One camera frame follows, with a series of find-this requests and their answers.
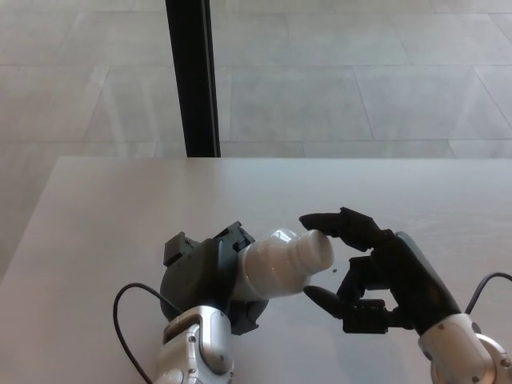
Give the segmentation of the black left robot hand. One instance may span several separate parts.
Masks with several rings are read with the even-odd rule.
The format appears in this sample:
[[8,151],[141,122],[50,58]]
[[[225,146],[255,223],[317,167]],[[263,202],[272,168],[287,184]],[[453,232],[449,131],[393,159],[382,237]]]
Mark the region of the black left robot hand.
[[240,222],[201,242],[183,232],[167,241],[163,256],[166,271],[159,289],[165,318],[170,322],[196,306],[211,306],[228,316],[232,334],[256,330],[268,301],[233,297],[238,252],[254,242]]

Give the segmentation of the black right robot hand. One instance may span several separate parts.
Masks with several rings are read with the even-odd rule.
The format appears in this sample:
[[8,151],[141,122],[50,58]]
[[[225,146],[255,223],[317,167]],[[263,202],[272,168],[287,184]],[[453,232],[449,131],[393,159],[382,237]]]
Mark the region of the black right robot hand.
[[363,253],[350,258],[336,292],[306,286],[305,295],[342,321],[347,334],[384,334],[391,327],[423,335],[444,319],[461,313],[452,293],[414,240],[404,232],[382,230],[364,214],[305,214],[300,223]]

